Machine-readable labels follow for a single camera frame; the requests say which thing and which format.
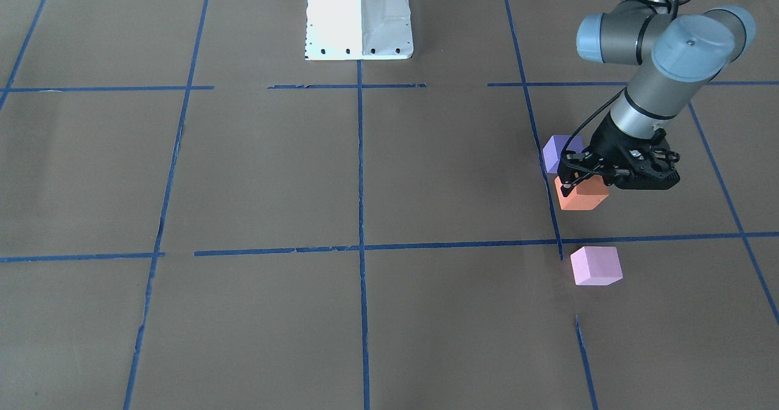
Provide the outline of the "orange foam cube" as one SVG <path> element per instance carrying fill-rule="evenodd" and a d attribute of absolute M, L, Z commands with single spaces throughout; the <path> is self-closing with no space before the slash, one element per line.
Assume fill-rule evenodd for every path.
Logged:
<path fill-rule="evenodd" d="M 572 188 L 568 196 L 563 196 L 561 187 L 561 180 L 557 176 L 554 178 L 554 189 L 561 210 L 593 210 L 609 196 L 609 188 L 601 175 L 595 175 L 579 183 Z"/>

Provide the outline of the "purple foam cube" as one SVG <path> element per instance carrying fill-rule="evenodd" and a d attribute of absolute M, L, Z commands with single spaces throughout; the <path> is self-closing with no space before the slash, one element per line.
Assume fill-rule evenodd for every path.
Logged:
<path fill-rule="evenodd" d="M 554 134 L 552 135 L 547 144 L 543 147 L 543 163 L 545 164 L 545 171 L 547 174 L 556 174 L 557 167 L 559 166 L 563 147 L 567 143 L 570 135 L 568 134 Z M 568 144 L 567 150 L 573 150 L 578 153 L 584 149 L 584 141 L 581 136 L 574 136 L 572 141 Z"/>

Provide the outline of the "pink foam cube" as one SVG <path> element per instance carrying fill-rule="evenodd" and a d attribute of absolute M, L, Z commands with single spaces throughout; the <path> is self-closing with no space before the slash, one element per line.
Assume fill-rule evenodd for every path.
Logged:
<path fill-rule="evenodd" d="M 624 277 L 614 246 L 583 246 L 570 255 L 570 261 L 579 286 L 608 286 Z"/>

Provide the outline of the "brown paper table cover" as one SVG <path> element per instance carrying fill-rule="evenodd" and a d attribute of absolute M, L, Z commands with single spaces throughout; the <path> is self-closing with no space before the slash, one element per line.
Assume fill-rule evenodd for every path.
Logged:
<path fill-rule="evenodd" d="M 616 2 L 410 0 L 412 59 L 317 63 L 306 0 L 2 0 L 2 408 L 776 409 L 777 0 L 684 6 L 758 33 L 678 186 L 562 211 Z"/>

